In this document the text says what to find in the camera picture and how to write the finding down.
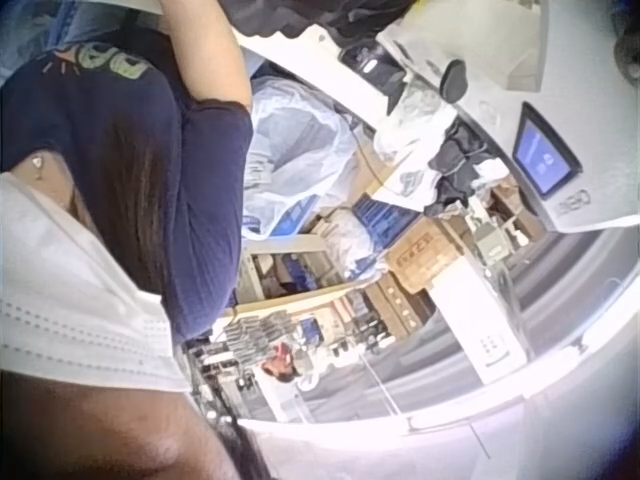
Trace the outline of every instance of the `merchandise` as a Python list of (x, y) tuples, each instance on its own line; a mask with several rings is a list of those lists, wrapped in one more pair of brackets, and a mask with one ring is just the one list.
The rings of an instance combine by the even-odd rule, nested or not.
[(391, 247), (386, 258), (400, 284), (409, 293), (417, 293), (428, 289), (461, 255), (438, 221), (423, 217)]
[(442, 177), (436, 184), (435, 202), (423, 213), (439, 217), (457, 202), (466, 208), (469, 197), (505, 178), (509, 170), (496, 156), (466, 122), (457, 118), (447, 130), (440, 151), (429, 161), (429, 167)]
[(315, 230), (327, 242), (327, 254), (342, 278), (375, 279), (387, 271), (380, 249), (356, 216), (338, 209)]
[(373, 198), (414, 211), (435, 202), (442, 173), (429, 160), (438, 154), (456, 117), (456, 109), (423, 81), (407, 85), (374, 137), (376, 153), (393, 170)]
[(261, 240), (291, 208), (329, 191), (357, 145), (349, 124), (323, 94), (272, 77), (253, 87), (242, 233)]

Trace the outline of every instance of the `blue screen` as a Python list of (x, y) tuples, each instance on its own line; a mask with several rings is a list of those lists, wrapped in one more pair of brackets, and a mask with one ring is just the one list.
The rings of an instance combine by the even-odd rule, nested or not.
[(530, 120), (526, 120), (516, 161), (527, 171), (541, 194), (550, 192), (571, 173), (560, 152)]

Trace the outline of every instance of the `white plastic bag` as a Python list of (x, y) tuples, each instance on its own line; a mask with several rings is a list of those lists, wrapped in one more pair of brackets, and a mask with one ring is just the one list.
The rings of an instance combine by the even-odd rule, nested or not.
[(325, 194), (357, 145), (347, 121), (321, 93), (280, 78), (253, 86), (254, 138), (244, 187), (245, 224), (252, 228), (242, 233), (260, 240), (300, 200)]
[(393, 173), (374, 200), (421, 212), (437, 199), (440, 172), (429, 166), (457, 111), (419, 78), (409, 83), (400, 102), (376, 132), (373, 147), (393, 165)]
[(326, 240), (327, 254), (343, 278), (373, 282), (388, 271), (371, 235), (351, 210), (338, 209), (324, 222), (318, 233)]

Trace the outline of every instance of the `checkout counter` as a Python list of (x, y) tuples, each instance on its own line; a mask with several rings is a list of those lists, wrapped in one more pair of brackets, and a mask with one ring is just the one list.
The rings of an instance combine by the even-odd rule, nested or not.
[[(159, 12), (155, 0), (107, 3)], [(395, 358), (380, 360), (391, 372), (385, 378), (384, 396), (393, 398), (402, 413), (390, 415), (380, 401), (379, 386), (373, 385), (356, 395), (357, 401), (353, 395), (316, 397), (316, 403), (331, 404), (332, 420), (323, 425), (243, 421), (271, 445), (293, 448), (291, 442), (308, 442), (307, 448), (325, 453), (354, 449), (356, 444), (358, 450), (420, 445), (422, 451), (428, 446), (452, 455), (470, 449), (479, 458), (470, 471), (485, 469), (485, 476), (473, 478), (497, 478), (487, 473), (490, 468), (478, 466), (482, 458), (504, 448), (489, 441), (496, 425), (515, 425), (521, 435), (510, 438), (530, 447), (532, 402), (563, 379), (575, 378), (572, 372), (593, 364), (601, 350), (615, 356), (616, 345), (625, 343), (619, 333), (634, 330), (630, 325), (636, 321), (640, 298), (637, 85), (621, 74), (614, 57), (610, 2), (534, 3), (538, 24), (532, 31), (538, 50), (525, 62), (524, 80), (497, 77), (499, 68), (488, 72), (478, 62), (483, 52), (469, 50), (468, 44), (449, 49), (439, 45), (425, 33), (429, 8), (424, 5), (414, 7), (377, 38), (406, 70), (407, 79), (419, 76), (434, 87), (452, 60), (466, 62), (468, 89), (453, 107), (502, 152), (525, 203), (551, 232), (513, 271), (533, 357), (511, 374), (483, 382), (453, 335), (438, 331), (436, 351), (430, 342), (436, 332), (425, 332), (419, 342), (398, 350)], [(446, 17), (448, 12), (438, 14)], [(469, 17), (460, 11), (458, 15), (460, 28), (470, 28), (463, 22)], [(295, 39), (279, 33), (269, 38), (237, 35), (244, 48), (323, 91), (372, 129), (387, 117), (390, 98), (340, 62), (340, 49), (321, 28), (309, 28)], [(345, 419), (359, 419), (338, 420), (341, 409)], [(482, 439), (487, 445), (479, 449)], [(291, 457), (295, 455), (281, 459), (282, 468), (294, 472)], [(350, 471), (352, 466), (339, 457), (326, 453), (326, 460), (315, 461), (318, 468), (335, 462), (340, 471)], [(450, 478), (438, 476), (433, 465), (429, 468), (434, 478)], [(305, 478), (316, 478), (312, 470), (307, 467)]]

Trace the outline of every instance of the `clear plastic bag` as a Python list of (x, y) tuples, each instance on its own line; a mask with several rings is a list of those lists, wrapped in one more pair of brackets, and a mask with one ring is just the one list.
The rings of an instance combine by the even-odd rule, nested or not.
[(261, 78), (253, 86), (243, 236), (260, 240), (298, 202), (328, 192), (357, 144), (323, 94), (281, 78)]

